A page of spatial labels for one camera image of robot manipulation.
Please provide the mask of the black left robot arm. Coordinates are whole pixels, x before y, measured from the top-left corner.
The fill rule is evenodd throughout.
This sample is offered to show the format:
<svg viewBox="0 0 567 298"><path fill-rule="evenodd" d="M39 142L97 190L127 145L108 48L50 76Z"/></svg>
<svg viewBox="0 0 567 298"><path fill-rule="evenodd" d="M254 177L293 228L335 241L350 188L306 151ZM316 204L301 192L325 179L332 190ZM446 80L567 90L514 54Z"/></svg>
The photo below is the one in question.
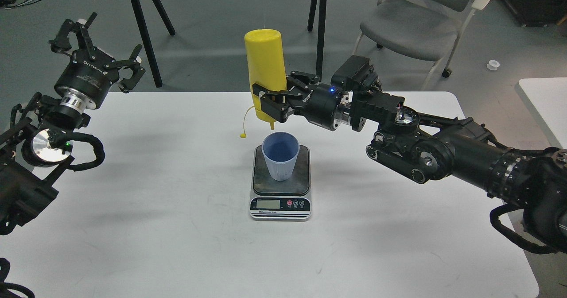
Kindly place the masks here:
<svg viewBox="0 0 567 298"><path fill-rule="evenodd" d="M1 234L36 218L54 201L53 187L69 169L93 169L105 160L102 142L79 133L89 124L87 109L98 109L112 85L123 93L135 88L145 73L137 45L128 59L116 60L93 45L88 28L97 17L63 22L51 50L70 62L55 83L58 98L35 93L28 104L12 108L9 129L1 135Z"/></svg>

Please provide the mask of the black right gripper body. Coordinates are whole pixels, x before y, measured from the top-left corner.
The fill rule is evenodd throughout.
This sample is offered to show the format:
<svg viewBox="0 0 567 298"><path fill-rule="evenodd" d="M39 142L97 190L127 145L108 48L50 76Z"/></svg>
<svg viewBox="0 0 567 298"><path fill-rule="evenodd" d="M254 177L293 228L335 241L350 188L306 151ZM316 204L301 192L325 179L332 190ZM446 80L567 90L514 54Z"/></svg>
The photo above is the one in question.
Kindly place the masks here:
<svg viewBox="0 0 567 298"><path fill-rule="evenodd" d="M301 115L308 122L330 131L340 123L350 125L349 92L343 88L319 85L303 101Z"/></svg>

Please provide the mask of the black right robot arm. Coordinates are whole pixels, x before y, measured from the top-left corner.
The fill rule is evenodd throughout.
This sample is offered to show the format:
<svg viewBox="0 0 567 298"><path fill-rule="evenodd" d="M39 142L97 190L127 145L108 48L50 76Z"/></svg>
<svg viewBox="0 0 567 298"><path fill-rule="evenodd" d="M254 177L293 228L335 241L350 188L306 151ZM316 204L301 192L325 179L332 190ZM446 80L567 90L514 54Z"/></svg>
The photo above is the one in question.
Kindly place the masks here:
<svg viewBox="0 0 567 298"><path fill-rule="evenodd" d="M566 150L507 147L473 118L443 118L405 106L384 93L373 68L337 72L330 85L293 71L282 90L253 82L261 111L277 122L301 115L328 130L340 123L360 132L377 130L366 154L375 162L424 184L453 175L504 205L493 209L492 227L534 254L566 252Z"/></svg>

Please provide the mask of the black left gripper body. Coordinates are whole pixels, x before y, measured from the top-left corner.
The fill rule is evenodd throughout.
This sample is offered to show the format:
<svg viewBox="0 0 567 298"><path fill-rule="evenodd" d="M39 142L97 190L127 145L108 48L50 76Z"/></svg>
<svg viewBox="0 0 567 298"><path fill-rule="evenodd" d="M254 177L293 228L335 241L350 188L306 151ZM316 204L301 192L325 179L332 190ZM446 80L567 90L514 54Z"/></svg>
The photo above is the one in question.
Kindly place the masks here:
<svg viewBox="0 0 567 298"><path fill-rule="evenodd" d="M71 59L54 89L63 97L71 90L86 97L87 109L98 109L111 86L119 80L116 70L106 71L87 60Z"/></svg>

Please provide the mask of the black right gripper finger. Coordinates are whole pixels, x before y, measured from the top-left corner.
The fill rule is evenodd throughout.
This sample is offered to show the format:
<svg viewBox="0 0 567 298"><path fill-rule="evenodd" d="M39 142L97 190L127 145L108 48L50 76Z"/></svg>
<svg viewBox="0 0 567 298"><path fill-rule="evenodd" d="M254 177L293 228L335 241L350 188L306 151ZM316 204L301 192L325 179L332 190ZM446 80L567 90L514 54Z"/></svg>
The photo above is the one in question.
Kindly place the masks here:
<svg viewBox="0 0 567 298"><path fill-rule="evenodd" d="M289 83L287 90L269 90L258 83L252 85L254 110L258 119L273 124L285 123L290 115L305 115L311 87Z"/></svg>
<svg viewBox="0 0 567 298"><path fill-rule="evenodd" d="M310 90L313 86L319 84L320 81L318 75L300 71L292 71L286 76L286 86L288 90Z"/></svg>

